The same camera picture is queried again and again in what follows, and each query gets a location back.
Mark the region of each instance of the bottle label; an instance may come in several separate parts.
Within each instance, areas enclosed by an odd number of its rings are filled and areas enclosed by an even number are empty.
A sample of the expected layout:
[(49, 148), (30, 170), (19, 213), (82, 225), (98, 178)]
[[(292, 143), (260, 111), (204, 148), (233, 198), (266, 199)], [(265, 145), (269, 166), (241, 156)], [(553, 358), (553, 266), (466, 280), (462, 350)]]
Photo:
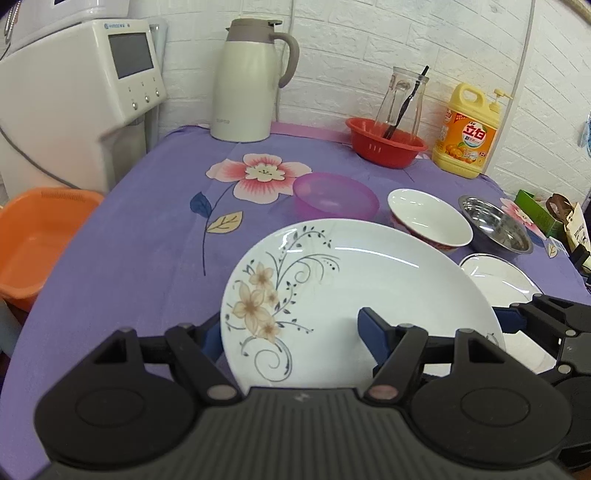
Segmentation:
[(447, 109), (435, 148), (456, 160), (482, 167), (496, 130), (451, 109)]

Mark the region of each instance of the stainless steel bowl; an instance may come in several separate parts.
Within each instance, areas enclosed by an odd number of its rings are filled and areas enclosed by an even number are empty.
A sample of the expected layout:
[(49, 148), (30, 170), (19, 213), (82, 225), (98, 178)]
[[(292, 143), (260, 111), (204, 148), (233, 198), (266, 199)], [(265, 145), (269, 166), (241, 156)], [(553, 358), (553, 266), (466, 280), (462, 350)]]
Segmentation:
[(476, 250), (500, 256), (530, 254), (534, 247), (524, 227), (499, 207), (464, 195), (460, 210), (474, 230), (472, 245)]

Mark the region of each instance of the jug handle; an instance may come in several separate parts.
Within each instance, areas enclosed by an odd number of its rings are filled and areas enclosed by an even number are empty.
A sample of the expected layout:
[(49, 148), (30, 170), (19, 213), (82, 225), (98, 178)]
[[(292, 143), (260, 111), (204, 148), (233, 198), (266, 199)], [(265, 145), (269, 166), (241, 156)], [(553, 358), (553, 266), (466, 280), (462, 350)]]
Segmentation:
[(300, 46), (297, 40), (287, 33), (273, 32), (270, 37), (271, 40), (283, 40), (290, 48), (290, 58), (287, 62), (287, 68), (283, 77), (279, 79), (279, 88), (283, 88), (290, 82), (296, 72), (297, 62), (300, 59)]
[[(464, 92), (472, 92), (474, 95), (476, 95), (476, 100), (473, 102), (471, 100), (466, 100), (466, 97), (464, 97)], [(483, 108), (486, 105), (486, 95), (477, 88), (474, 88), (466, 83), (460, 87), (459, 97), (462, 102), (475, 103), (478, 108)]]

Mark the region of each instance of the white plate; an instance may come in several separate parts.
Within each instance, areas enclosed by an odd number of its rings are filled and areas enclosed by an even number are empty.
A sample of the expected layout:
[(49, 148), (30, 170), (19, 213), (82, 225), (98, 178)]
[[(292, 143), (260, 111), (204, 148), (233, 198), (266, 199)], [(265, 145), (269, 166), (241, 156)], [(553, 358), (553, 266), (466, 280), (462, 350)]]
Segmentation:
[[(387, 226), (313, 220), (261, 240), (226, 285), (222, 340), (240, 388), (365, 389), (375, 361), (357, 313), (367, 306), (392, 325), (441, 336), (469, 327), (504, 348), (490, 305), (445, 255)], [(445, 375), (449, 365), (426, 371)]]
[[(534, 293), (542, 293), (519, 268), (488, 254), (469, 255), (460, 262), (468, 275), (493, 307), (531, 301)], [(556, 364), (556, 359), (522, 332), (504, 333), (506, 351), (536, 373)]]

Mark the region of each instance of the appliance display screen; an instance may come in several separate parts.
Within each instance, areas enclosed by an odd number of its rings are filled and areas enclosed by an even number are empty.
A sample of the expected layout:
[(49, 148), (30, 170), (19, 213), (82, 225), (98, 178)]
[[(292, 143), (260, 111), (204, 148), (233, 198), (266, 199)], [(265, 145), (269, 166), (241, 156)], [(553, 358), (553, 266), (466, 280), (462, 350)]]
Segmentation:
[(109, 35), (109, 43), (120, 79), (154, 68), (145, 33)]

